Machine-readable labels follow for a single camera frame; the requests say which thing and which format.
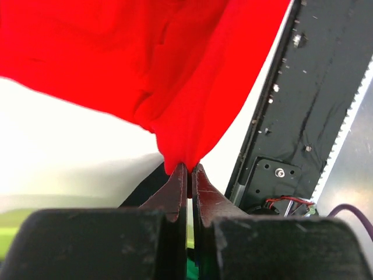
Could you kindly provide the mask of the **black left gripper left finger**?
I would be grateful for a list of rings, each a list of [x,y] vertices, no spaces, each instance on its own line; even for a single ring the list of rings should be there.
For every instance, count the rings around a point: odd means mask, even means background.
[[[43,209],[22,223],[2,279],[185,279],[187,168],[138,208]]]

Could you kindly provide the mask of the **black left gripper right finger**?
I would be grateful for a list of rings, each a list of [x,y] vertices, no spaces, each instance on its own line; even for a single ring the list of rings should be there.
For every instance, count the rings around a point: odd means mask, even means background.
[[[333,218],[248,215],[192,174],[195,263],[200,279],[371,279],[347,224]]]

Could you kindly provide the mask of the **red printed t shirt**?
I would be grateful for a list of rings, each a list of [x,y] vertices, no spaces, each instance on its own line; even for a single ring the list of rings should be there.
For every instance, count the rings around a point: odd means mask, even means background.
[[[192,170],[242,109],[289,1],[2,1],[1,76],[154,133]]]

